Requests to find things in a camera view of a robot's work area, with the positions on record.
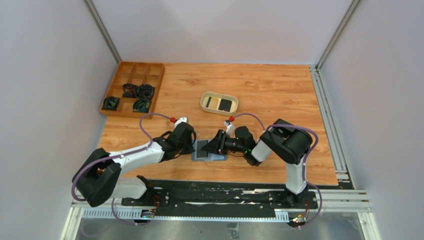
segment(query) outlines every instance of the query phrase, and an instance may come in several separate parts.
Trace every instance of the wooden tray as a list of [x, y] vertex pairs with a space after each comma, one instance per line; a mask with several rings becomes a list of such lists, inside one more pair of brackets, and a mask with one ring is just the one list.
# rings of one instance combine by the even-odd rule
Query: wooden tray
[[151, 105], [148, 110], [149, 113], [154, 113], [156, 101], [159, 96], [159, 89], [161, 88], [162, 79], [164, 78], [165, 66], [163, 63], [146, 63], [146, 62], [131, 62], [122, 61], [110, 82], [109, 89], [103, 100], [107, 97], [120, 98], [119, 105], [116, 111], [104, 110], [103, 100], [100, 105], [100, 113], [106, 116], [126, 117], [126, 118], [141, 118], [146, 113], [133, 112], [133, 104], [137, 98], [123, 97], [124, 84], [150, 84], [154, 87], [154, 95], [151, 100]]

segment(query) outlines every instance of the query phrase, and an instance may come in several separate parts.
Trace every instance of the grey floor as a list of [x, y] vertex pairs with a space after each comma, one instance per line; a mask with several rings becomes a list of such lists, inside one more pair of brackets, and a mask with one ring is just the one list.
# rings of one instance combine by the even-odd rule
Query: grey floor
[[[88, 235], [84, 236], [81, 227]], [[286, 223], [152, 221], [146, 226], [129, 226], [115, 219], [83, 219], [77, 240], [363, 240], [356, 213], [323, 213], [302, 230]]]

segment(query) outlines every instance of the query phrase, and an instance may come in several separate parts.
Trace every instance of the grey wall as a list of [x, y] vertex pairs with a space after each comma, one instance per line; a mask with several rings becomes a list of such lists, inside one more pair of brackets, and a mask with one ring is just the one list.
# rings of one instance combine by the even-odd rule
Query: grey wall
[[59, 239], [115, 67], [82, 1], [1, 1], [0, 239]]
[[351, 0], [94, 0], [120, 56], [315, 64]]
[[424, 235], [423, 10], [423, 1], [362, 1], [322, 69], [384, 240]]

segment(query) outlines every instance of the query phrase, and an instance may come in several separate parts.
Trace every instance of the wooden tabletop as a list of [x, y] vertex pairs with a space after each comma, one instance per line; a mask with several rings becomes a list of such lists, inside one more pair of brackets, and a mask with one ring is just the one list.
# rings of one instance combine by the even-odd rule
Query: wooden tabletop
[[[205, 112], [200, 99], [205, 92], [238, 98], [237, 114], [257, 115], [265, 126], [281, 118], [317, 132], [319, 143], [307, 161], [307, 179], [314, 184], [337, 185], [314, 85], [307, 65], [166, 63], [159, 90], [156, 113], [188, 117], [197, 139], [212, 139], [228, 117]], [[255, 139], [262, 133], [250, 116], [233, 122], [247, 126]], [[160, 116], [143, 121], [152, 137], [172, 131], [174, 124]], [[106, 151], [133, 148], [148, 142], [136, 118], [108, 117], [99, 147]], [[228, 156], [226, 161], [192, 161], [191, 155], [150, 164], [127, 173], [148, 179], [192, 180], [241, 183], [284, 183], [285, 163], [272, 153], [260, 166], [250, 166], [243, 157]]]

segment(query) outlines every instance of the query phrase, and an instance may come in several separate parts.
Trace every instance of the wooden table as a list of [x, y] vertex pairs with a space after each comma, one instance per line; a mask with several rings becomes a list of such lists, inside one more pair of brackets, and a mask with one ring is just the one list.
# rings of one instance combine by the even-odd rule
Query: wooden table
[[[201, 109], [201, 96], [208, 91], [235, 96], [239, 100], [236, 113], [255, 114], [265, 126], [281, 118], [316, 131], [319, 143], [307, 161], [307, 179], [314, 184], [338, 184], [308, 66], [167, 63], [155, 112], [175, 118], [187, 116], [197, 139], [212, 139], [218, 129], [225, 129], [223, 122], [228, 117]], [[241, 116], [233, 123], [236, 127], [247, 126], [255, 139], [262, 133], [253, 117]], [[153, 137], [173, 129], [173, 123], [160, 116], [145, 120], [143, 126]], [[138, 119], [110, 116], [98, 146], [119, 151], [147, 141]], [[226, 161], [207, 162], [192, 161], [191, 155], [183, 155], [143, 166], [125, 176], [137, 175], [162, 180], [284, 183], [286, 168], [274, 153], [258, 167], [230, 155]]]

